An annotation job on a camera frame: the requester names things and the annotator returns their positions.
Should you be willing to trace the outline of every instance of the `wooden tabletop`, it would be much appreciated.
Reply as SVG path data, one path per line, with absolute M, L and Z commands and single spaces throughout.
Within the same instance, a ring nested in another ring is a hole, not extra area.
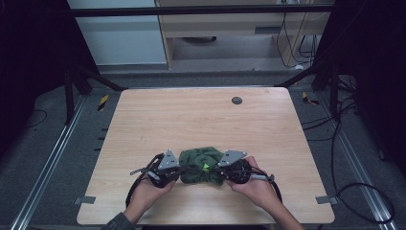
M 233 104 L 232 98 L 242 98 Z M 273 87 L 125 90 L 118 102 L 78 223 L 106 224 L 125 208 L 137 175 L 158 153 L 215 147 L 243 150 L 274 174 L 283 203 L 301 223 L 330 223 L 326 191 L 288 91 Z M 275 221 L 225 183 L 194 185 L 180 179 L 140 224 L 265 224 Z

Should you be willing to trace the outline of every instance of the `green cloth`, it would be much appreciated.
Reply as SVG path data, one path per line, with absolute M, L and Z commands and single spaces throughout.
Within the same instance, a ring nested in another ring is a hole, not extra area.
M 217 163 L 223 153 L 213 147 L 184 150 L 179 156 L 179 165 L 186 171 L 181 174 L 180 180 L 185 184 L 199 182 L 213 182 L 223 184 L 223 177 L 216 171 Z

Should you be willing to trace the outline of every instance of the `white cabinet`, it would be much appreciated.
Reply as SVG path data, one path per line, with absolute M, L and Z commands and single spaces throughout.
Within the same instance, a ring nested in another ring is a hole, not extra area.
M 68 0 L 71 9 L 155 7 L 153 0 Z M 79 27 L 98 66 L 167 64 L 157 16 L 83 17 Z

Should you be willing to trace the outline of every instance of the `sleeve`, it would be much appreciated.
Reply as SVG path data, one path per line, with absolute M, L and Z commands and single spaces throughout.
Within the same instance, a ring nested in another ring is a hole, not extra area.
M 111 219 L 101 230 L 134 230 L 131 222 L 125 217 L 123 213 L 119 213 L 116 217 Z

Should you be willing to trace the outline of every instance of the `human arm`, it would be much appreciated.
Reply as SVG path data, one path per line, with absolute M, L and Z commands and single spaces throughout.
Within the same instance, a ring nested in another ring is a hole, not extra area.
M 140 217 L 146 212 L 161 196 L 170 192 L 176 181 L 171 181 L 167 186 L 160 189 L 155 187 L 149 179 L 140 182 L 132 194 L 131 202 L 124 211 L 125 217 L 136 224 Z
M 255 168 L 259 168 L 253 156 L 245 158 Z M 250 178 L 245 184 L 236 184 L 227 180 L 233 191 L 247 196 L 255 205 L 267 212 L 282 229 L 304 229 L 287 208 L 278 199 L 274 189 L 264 180 Z
M 171 191 L 175 181 L 160 189 L 152 185 L 149 179 L 144 179 L 134 190 L 128 207 L 122 213 L 111 219 L 101 230 L 132 230 L 141 216 L 156 200 Z

